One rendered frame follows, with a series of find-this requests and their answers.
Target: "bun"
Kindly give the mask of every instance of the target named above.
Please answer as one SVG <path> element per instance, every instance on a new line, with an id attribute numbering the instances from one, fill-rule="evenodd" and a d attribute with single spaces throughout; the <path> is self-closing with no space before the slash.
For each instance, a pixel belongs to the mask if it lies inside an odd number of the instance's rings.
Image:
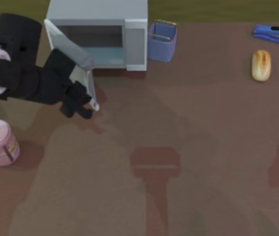
<path id="1" fill-rule="evenodd" d="M 265 50 L 257 50 L 252 57 L 251 73 L 253 79 L 264 82 L 271 75 L 272 59 L 269 52 Z"/>

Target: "brown floor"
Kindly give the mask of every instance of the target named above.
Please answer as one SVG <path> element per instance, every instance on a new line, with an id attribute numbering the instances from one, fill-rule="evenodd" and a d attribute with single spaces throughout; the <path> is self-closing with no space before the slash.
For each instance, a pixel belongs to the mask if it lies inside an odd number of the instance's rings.
<path id="1" fill-rule="evenodd" d="M 279 45 L 252 26 L 179 25 L 171 63 L 96 78 L 93 120 L 0 101 L 22 148 L 0 168 L 0 236 L 279 236 Z"/>

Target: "bread roll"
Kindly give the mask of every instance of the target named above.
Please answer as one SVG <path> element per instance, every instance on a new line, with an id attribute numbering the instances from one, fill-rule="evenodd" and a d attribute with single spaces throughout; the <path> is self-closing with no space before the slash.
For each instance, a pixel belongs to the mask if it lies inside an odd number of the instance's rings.
<path id="1" fill-rule="evenodd" d="M 272 68 L 272 59 L 269 52 L 257 50 L 252 57 L 252 77 L 256 81 L 264 82 L 269 79 Z"/>

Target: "open microwave door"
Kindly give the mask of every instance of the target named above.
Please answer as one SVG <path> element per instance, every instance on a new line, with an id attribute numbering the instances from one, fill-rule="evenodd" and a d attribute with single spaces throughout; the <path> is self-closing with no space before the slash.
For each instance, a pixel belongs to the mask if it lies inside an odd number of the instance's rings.
<path id="1" fill-rule="evenodd" d="M 94 110 L 98 111 L 99 104 L 96 99 L 92 75 L 94 63 L 91 56 L 65 36 L 49 19 L 45 20 L 45 27 L 51 49 L 60 50 L 76 63 L 77 67 L 74 69 L 71 79 L 78 80 L 86 87 L 88 95 L 92 97 L 90 105 Z"/>

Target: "stapler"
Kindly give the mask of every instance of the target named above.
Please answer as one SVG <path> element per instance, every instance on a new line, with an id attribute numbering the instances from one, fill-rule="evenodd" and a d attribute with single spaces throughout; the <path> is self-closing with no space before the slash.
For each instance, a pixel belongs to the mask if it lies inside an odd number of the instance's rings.
<path id="1" fill-rule="evenodd" d="M 279 44 L 279 26 L 256 25 L 253 30 L 253 37 Z"/>

